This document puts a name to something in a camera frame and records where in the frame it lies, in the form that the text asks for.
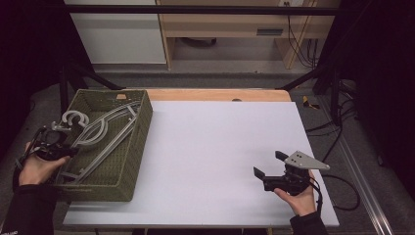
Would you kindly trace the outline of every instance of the white table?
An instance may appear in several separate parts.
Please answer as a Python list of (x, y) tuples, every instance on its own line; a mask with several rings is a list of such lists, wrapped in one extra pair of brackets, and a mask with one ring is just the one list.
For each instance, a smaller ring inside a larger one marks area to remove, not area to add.
[[(284, 174), (278, 150), (312, 151), (295, 103), (152, 101), (154, 115), (134, 198), (72, 203), (64, 225), (93, 227), (277, 227), (290, 207), (263, 191), (256, 166)], [(322, 219), (339, 222), (318, 170)]]

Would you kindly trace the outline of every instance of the green wicker basket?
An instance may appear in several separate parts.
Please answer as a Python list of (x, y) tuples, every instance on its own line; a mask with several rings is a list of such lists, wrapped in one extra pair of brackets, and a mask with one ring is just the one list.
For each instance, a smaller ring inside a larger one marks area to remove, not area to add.
[[(68, 108), (88, 115), (91, 123), (107, 112), (134, 101), (140, 102), (140, 109), (132, 132), (80, 184), (57, 181), (54, 186), (62, 191), (61, 201), (131, 201), (153, 115), (147, 91), (78, 90)], [(128, 117), (109, 121), (104, 139), (97, 144), (80, 147), (78, 154), (67, 165), (66, 172), (79, 175), (79, 171), (87, 167), (127, 123)], [(81, 132), (82, 127), (74, 125), (67, 142), (73, 143)]]

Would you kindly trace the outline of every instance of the aluminum rail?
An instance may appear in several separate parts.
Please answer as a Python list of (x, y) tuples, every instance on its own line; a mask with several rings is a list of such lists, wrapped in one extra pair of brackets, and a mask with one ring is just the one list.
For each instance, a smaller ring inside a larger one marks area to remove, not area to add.
[(290, 15), (337, 16), (357, 14), (355, 9), (314, 7), (255, 7), (255, 6), (160, 6), (160, 5), (76, 5), (47, 4), (48, 10), (89, 14), (214, 14), (214, 15)]
[[(327, 98), (321, 98), (317, 96), (319, 104), (321, 104), (322, 109), (328, 119), (330, 119), (329, 114), (329, 104)], [(348, 172), (350, 173), (351, 179), (354, 182), (354, 185), (359, 192), (359, 195), (362, 199), (364, 206), (366, 207), (367, 212), (372, 220), (372, 223), (378, 232), (379, 235), (392, 235), (392, 228), (386, 218), (378, 200), (376, 199), (375, 194), (370, 187), (369, 182), (366, 180), (362, 170), (360, 169), (349, 145), (347, 144), (345, 138), (341, 136), (339, 138), (339, 146), (343, 151), (344, 160)]]

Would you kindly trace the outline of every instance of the metal frame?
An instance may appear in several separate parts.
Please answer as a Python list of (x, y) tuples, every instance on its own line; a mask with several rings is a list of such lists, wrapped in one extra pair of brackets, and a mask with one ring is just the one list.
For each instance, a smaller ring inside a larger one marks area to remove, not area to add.
[[(345, 16), (352, 14), (359, 14), (353, 24), (350, 25), (346, 34), (337, 43), (334, 50), (326, 58), (324, 64), (319, 64), (317, 68), (302, 77), (298, 78), (294, 82), (291, 82), (283, 87), (276, 89), (291, 90), (296, 86), (304, 83), (305, 81), (314, 77), (319, 77), (313, 90), (315, 93), (322, 94), (330, 86), (331, 76), (335, 74), (336, 66), (342, 61), (346, 53), (350, 51), (352, 46), (352, 39), (356, 38), (356, 32), (354, 28), (360, 23), (361, 17), (365, 14), (367, 8), (372, 4), (373, 0), (368, 0), (368, 3), (363, 10), (350, 10), (350, 9), (322, 9), (322, 8), (292, 8), (292, 7), (214, 7), (214, 6), (115, 6), (115, 5), (53, 5), (45, 4), (42, 7), (48, 11), (65, 11), (66, 13), (89, 13), (89, 14), (227, 14), (227, 15), (291, 15), (291, 16)], [(87, 74), (98, 82), (104, 84), (110, 89), (122, 89), (123, 87), (116, 86), (104, 78), (95, 74), (94, 71), (86, 70), (73, 64), (71, 66), (73, 71), (77, 71), (83, 74)], [(69, 71), (65, 69), (61, 79), (61, 104), (62, 109), (65, 110), (65, 106), (68, 102), (67, 81), (70, 82), (74, 89), (87, 88), (83, 78), (76, 76), (73, 78), (73, 74), (69, 75)], [(341, 138), (342, 148), (346, 154), (346, 165), (351, 172), (353, 180), (357, 185), (359, 193), (363, 196), (363, 202), (369, 212), (369, 215), (373, 221), (373, 224), (379, 234), (392, 234), (392, 229), (382, 212), (375, 196), (373, 195), (369, 185), (367, 184), (361, 170), (359, 169), (357, 162), (351, 154), (348, 145), (344, 138)]]

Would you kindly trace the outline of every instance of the hand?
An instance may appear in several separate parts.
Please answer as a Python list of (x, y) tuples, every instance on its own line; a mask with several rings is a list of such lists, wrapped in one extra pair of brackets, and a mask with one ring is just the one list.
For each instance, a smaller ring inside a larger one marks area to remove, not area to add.
[[(314, 178), (311, 170), (308, 171), (311, 178)], [(299, 216), (304, 216), (309, 213), (316, 212), (315, 202), (314, 202), (314, 191), (311, 186), (308, 186), (304, 191), (296, 196), (290, 196), (285, 191), (276, 188), (274, 193), (278, 195), (282, 200), (287, 202), (293, 212)]]
[(48, 180), (52, 173), (69, 160), (69, 156), (56, 161), (45, 161), (31, 154), (25, 161), (24, 167), (19, 175), (19, 185), (40, 184)]

